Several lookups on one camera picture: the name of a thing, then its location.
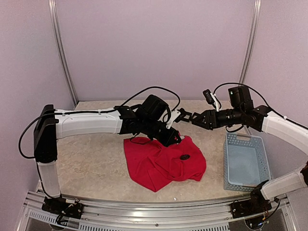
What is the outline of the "red t-shirt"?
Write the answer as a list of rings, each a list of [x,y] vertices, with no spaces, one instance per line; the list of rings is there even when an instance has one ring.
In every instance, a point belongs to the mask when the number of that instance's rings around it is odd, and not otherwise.
[[[169,147],[157,140],[136,137],[123,140],[123,147],[130,178],[153,192],[173,181],[200,181],[206,171],[206,159],[189,136]],[[190,158],[180,160],[183,154]]]

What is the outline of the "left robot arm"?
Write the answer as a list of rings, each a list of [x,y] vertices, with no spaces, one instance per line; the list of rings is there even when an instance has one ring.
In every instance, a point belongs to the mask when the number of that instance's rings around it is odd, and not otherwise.
[[[56,110],[52,104],[46,105],[34,129],[34,159],[49,207],[57,214],[67,210],[67,202],[60,198],[56,166],[59,139],[97,133],[141,133],[168,147],[181,142],[179,132],[171,126],[176,114],[166,103],[152,108],[137,104],[81,111]]]

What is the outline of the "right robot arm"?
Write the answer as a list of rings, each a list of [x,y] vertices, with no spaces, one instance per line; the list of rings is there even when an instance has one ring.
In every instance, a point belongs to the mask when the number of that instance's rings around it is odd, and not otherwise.
[[[308,154],[308,130],[286,117],[280,117],[264,105],[248,111],[244,111],[241,107],[221,111],[205,110],[200,114],[194,113],[191,123],[207,130],[241,124],[275,136]],[[247,201],[246,209],[249,213],[255,214],[264,207],[265,201],[307,186],[308,165],[304,164],[288,174],[257,186],[251,192],[251,199]]]

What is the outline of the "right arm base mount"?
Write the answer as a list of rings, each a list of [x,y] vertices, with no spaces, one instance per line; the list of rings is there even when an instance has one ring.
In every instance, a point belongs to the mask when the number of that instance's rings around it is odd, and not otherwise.
[[[244,201],[235,200],[233,203],[231,203],[230,206],[233,219],[267,212],[272,209],[270,202],[265,202],[261,203],[261,205],[256,205],[252,202],[251,199]]]

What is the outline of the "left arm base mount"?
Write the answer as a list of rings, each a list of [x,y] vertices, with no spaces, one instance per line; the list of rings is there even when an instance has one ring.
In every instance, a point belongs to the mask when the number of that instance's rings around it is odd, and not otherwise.
[[[55,222],[61,224],[64,217],[81,219],[84,205],[79,199],[69,202],[67,199],[62,197],[45,197],[42,210],[57,215]]]

